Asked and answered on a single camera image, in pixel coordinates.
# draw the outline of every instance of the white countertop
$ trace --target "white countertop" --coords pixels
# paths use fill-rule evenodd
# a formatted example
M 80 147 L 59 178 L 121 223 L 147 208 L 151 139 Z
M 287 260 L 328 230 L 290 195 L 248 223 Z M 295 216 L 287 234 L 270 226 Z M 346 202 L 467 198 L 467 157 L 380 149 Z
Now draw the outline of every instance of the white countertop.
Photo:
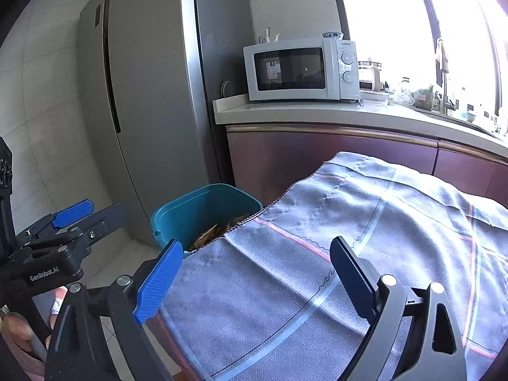
M 249 101 L 248 95 L 213 102 L 217 124 L 332 123 L 397 131 L 461 143 L 508 159 L 508 145 L 490 135 L 456 123 L 438 120 L 399 105 L 362 100 L 343 101 Z

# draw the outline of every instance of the dark red cabinet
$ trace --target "dark red cabinet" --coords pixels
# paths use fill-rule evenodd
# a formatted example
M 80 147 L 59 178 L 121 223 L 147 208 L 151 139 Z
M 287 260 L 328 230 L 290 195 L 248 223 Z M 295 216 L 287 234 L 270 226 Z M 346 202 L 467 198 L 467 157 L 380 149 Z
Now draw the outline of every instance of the dark red cabinet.
M 434 176 L 464 193 L 485 196 L 493 171 L 494 162 L 439 149 Z
M 494 171 L 490 178 L 489 187 L 485 197 L 501 203 L 508 208 L 508 166 L 500 163 L 494 164 Z
M 374 156 L 426 174 L 432 174 L 437 153 L 430 146 L 328 133 L 230 132 L 228 141 L 237 187 L 264 205 L 341 151 Z

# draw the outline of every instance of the white microwave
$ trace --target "white microwave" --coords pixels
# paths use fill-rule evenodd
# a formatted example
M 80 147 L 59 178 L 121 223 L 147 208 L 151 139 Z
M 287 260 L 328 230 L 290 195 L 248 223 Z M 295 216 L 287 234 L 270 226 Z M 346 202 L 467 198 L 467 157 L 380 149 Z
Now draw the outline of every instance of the white microwave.
M 355 42 L 305 38 L 243 48 L 249 98 L 359 100 Z

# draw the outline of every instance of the blue bowl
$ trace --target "blue bowl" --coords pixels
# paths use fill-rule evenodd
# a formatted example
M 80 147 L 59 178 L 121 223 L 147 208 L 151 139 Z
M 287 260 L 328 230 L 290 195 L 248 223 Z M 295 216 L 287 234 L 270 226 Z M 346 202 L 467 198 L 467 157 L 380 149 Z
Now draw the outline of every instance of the blue bowl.
M 339 40 L 342 40 L 342 38 L 344 37 L 344 34 L 343 33 L 339 33 L 338 31 L 330 31 L 328 33 L 323 33 L 323 37 L 324 38 L 338 38 Z

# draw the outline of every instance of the microwave knob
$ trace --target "microwave knob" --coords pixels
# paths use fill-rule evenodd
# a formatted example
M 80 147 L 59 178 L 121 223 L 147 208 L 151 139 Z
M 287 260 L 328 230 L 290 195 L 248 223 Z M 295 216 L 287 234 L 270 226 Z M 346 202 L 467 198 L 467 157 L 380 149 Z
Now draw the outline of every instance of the microwave knob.
M 352 53 L 342 53 L 340 58 L 345 64 L 352 64 L 355 60 L 355 56 Z
M 352 72 L 352 71 L 346 71 L 343 75 L 342 75 L 342 78 L 344 79 L 344 81 L 346 83 L 352 83 L 355 81 L 355 74 Z

